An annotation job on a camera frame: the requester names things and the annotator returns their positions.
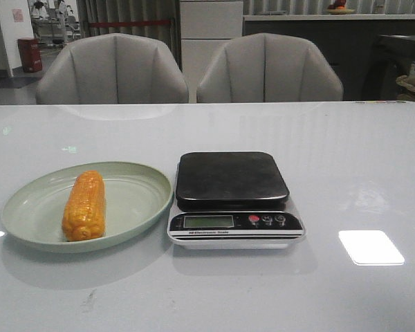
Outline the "black silver kitchen scale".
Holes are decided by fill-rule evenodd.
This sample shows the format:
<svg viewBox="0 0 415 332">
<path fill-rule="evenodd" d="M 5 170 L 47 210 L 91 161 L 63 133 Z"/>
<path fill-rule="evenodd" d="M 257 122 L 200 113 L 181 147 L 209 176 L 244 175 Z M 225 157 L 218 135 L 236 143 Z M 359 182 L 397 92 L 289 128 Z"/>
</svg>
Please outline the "black silver kitchen scale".
<svg viewBox="0 0 415 332">
<path fill-rule="evenodd" d="M 187 249 L 284 249 L 306 236 L 274 158 L 190 152 L 177 167 L 167 235 Z"/>
</svg>

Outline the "left grey upholstered chair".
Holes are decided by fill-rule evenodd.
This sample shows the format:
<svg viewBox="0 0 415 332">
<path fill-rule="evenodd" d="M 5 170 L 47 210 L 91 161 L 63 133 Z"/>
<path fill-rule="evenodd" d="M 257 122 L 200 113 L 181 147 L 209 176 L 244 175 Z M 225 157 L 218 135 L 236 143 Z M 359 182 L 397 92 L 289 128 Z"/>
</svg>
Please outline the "left grey upholstered chair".
<svg viewBox="0 0 415 332">
<path fill-rule="evenodd" d="M 111 33 L 65 46 L 37 85 L 37 104 L 179 104 L 185 78 L 157 39 Z"/>
</svg>

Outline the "pale green plate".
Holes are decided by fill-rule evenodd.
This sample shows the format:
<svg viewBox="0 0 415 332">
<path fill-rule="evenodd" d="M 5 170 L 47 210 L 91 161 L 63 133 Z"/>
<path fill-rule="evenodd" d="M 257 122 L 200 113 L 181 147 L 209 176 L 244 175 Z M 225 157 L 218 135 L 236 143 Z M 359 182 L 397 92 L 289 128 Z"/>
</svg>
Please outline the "pale green plate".
<svg viewBox="0 0 415 332">
<path fill-rule="evenodd" d="M 62 233 L 63 210 L 75 179 L 85 171 L 102 175 L 106 230 L 102 237 L 68 241 Z M 81 253 L 109 248 L 152 227 L 173 199 L 170 181 L 150 166 L 89 163 L 44 175 L 15 192 L 4 205 L 1 221 L 7 233 L 23 244 L 46 252 Z"/>
</svg>

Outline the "right grey upholstered chair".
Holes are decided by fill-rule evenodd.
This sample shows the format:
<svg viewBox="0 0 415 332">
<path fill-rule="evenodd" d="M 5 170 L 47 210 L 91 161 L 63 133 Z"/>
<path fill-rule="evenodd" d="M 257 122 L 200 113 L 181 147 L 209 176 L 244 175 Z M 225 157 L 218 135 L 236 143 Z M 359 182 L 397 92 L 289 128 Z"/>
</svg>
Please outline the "right grey upholstered chair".
<svg viewBox="0 0 415 332">
<path fill-rule="evenodd" d="M 340 101 L 343 85 L 321 50 L 299 37 L 257 33 L 213 54 L 196 90 L 198 103 Z"/>
</svg>

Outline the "dark counter with white top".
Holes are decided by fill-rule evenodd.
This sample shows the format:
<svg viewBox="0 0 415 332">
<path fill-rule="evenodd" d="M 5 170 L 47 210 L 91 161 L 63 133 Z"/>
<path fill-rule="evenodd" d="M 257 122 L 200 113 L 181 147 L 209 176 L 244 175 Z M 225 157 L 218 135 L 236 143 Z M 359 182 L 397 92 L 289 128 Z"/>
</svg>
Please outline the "dark counter with white top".
<svg viewBox="0 0 415 332">
<path fill-rule="evenodd" d="M 243 34 L 272 33 L 312 41 L 343 83 L 344 100 L 363 100 L 371 48 L 379 35 L 415 35 L 415 15 L 246 15 Z"/>
</svg>

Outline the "grey upholstered chair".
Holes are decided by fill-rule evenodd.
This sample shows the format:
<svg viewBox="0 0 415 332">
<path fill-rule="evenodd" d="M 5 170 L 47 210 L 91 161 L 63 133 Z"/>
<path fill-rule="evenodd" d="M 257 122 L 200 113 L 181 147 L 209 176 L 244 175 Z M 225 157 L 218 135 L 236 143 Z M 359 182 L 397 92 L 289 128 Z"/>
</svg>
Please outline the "grey upholstered chair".
<svg viewBox="0 0 415 332">
<path fill-rule="evenodd" d="M 37 85 L 37 104 L 179 104 L 185 78 L 157 39 L 111 33 L 65 46 Z"/>
<path fill-rule="evenodd" d="M 340 101 L 343 85 L 321 50 L 299 37 L 257 33 L 213 54 L 196 90 L 198 103 Z"/>
</svg>

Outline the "dark appliance cabinet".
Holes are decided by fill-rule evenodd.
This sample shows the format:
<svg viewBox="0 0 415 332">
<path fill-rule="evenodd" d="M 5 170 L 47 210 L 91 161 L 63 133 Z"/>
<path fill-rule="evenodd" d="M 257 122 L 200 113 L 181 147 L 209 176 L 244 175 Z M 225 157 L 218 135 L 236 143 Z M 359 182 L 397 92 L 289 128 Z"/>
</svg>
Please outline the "dark appliance cabinet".
<svg viewBox="0 0 415 332">
<path fill-rule="evenodd" d="M 415 35 L 379 35 L 373 43 L 361 90 L 363 100 L 394 100 L 400 76 L 415 76 Z"/>
</svg>

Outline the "white drawer cabinet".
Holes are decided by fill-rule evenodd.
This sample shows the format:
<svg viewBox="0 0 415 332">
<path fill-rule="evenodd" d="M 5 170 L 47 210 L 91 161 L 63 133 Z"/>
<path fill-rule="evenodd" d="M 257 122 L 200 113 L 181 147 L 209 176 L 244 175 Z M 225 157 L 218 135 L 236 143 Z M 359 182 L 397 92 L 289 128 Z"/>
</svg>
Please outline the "white drawer cabinet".
<svg viewBox="0 0 415 332">
<path fill-rule="evenodd" d="M 196 88 L 213 52 L 229 39 L 242 35 L 242 1 L 181 1 L 181 66 L 189 101 L 196 102 Z"/>
</svg>

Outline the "orange corn cob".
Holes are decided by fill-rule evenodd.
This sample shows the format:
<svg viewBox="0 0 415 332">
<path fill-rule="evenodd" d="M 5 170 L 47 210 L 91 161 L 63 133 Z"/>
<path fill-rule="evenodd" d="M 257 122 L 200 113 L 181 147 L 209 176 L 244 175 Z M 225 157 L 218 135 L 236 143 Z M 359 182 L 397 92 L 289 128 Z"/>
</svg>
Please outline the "orange corn cob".
<svg viewBox="0 0 415 332">
<path fill-rule="evenodd" d="M 106 228 L 104 181 L 99 172 L 80 174 L 72 187 L 62 218 L 62 231 L 68 241 L 87 241 L 104 235 Z"/>
</svg>

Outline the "red bin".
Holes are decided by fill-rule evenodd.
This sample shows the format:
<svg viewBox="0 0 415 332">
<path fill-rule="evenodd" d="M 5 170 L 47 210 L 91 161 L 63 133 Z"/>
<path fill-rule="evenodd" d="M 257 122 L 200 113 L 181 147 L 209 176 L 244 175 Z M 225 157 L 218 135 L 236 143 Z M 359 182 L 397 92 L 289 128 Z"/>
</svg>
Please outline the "red bin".
<svg viewBox="0 0 415 332">
<path fill-rule="evenodd" d="M 36 38 L 24 37 L 17 40 L 21 66 L 25 73 L 41 71 L 42 59 L 39 51 L 39 42 Z"/>
</svg>

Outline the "fruit bowl on counter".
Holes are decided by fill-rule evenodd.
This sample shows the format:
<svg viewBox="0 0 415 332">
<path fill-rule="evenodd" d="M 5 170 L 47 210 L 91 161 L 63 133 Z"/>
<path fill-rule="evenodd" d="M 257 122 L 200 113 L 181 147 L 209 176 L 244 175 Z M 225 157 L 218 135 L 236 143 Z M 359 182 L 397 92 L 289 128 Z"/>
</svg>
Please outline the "fruit bowl on counter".
<svg viewBox="0 0 415 332">
<path fill-rule="evenodd" d="M 331 15 L 348 15 L 353 14 L 355 10 L 347 8 L 347 0 L 334 0 L 328 5 L 326 12 Z"/>
</svg>

